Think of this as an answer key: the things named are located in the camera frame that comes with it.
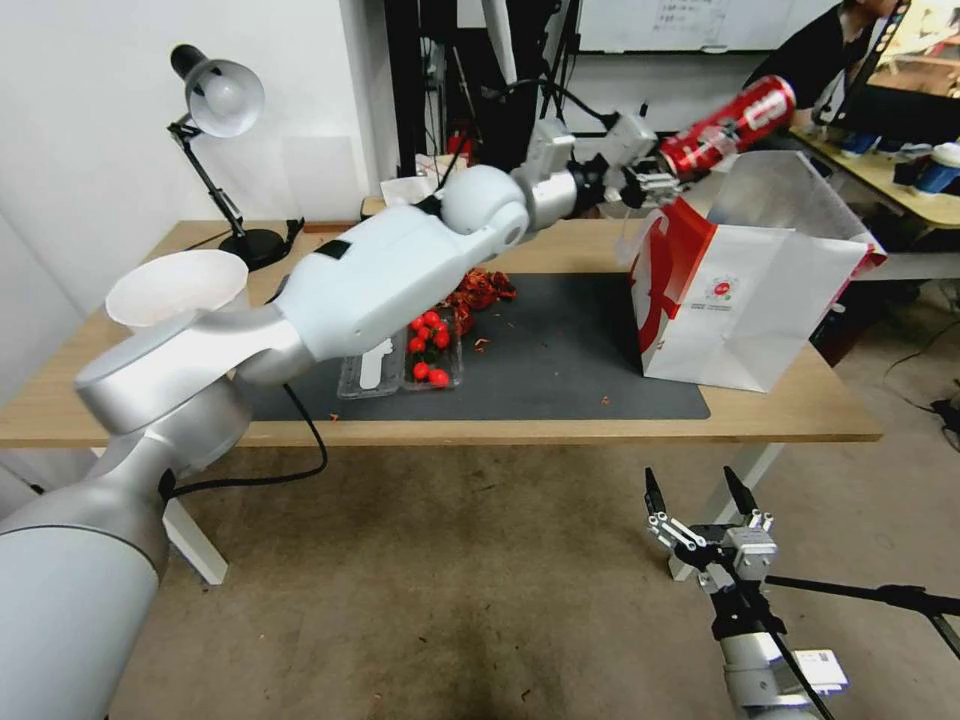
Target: black shirt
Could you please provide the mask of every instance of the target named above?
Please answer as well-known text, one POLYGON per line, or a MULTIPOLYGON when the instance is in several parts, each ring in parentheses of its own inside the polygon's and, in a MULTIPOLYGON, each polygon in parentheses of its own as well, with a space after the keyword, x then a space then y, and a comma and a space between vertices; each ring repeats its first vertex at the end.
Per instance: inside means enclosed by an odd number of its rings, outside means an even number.
POLYGON ((747 84, 764 75, 779 75, 793 87, 797 109, 807 110, 841 72, 860 62, 870 49, 872 28, 851 43, 843 39, 840 11, 827 10, 763 61, 747 84))

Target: blue cup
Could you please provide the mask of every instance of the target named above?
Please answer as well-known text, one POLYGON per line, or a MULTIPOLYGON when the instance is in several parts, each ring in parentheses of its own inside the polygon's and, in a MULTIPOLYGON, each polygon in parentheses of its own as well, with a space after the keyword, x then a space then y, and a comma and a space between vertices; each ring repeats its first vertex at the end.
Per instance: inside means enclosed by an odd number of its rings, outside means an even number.
POLYGON ((936 195, 960 177, 960 145, 944 143, 937 145, 930 162, 913 184, 914 190, 925 195, 936 195))
POLYGON ((852 133, 841 146, 841 150, 847 157, 860 157, 879 139, 880 136, 875 133, 852 133))

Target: black mat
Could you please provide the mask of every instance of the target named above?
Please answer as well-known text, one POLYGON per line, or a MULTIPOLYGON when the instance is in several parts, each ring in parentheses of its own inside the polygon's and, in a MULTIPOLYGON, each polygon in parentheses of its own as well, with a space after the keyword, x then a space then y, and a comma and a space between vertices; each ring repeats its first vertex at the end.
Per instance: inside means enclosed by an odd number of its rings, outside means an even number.
MULTIPOLYGON (((292 383, 326 420, 587 420, 710 417, 695 385, 644 378, 625 274, 512 275, 515 302, 477 313, 463 384, 364 400, 337 397, 340 360, 292 383), (485 352, 473 340, 489 338, 485 352)), ((257 420, 296 420, 279 388, 241 384, 257 420)))

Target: red tomato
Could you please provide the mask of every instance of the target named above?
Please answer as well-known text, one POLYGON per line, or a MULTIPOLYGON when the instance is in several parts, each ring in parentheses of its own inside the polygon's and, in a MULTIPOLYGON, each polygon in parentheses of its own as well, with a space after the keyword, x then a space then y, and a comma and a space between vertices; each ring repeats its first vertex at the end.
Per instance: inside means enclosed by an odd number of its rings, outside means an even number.
POLYGON ((434 387, 447 387, 450 384, 450 376, 447 375, 445 370, 440 370, 439 368, 430 371, 430 384, 434 387))

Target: white paper bag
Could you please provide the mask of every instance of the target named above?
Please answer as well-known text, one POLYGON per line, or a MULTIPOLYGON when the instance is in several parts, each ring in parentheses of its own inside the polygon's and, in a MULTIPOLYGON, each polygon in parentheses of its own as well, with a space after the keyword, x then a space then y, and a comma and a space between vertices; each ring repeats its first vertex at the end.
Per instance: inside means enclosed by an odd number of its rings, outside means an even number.
POLYGON ((769 392, 858 268, 884 257, 799 153, 746 154, 709 220, 679 199, 643 238, 644 374, 769 392))

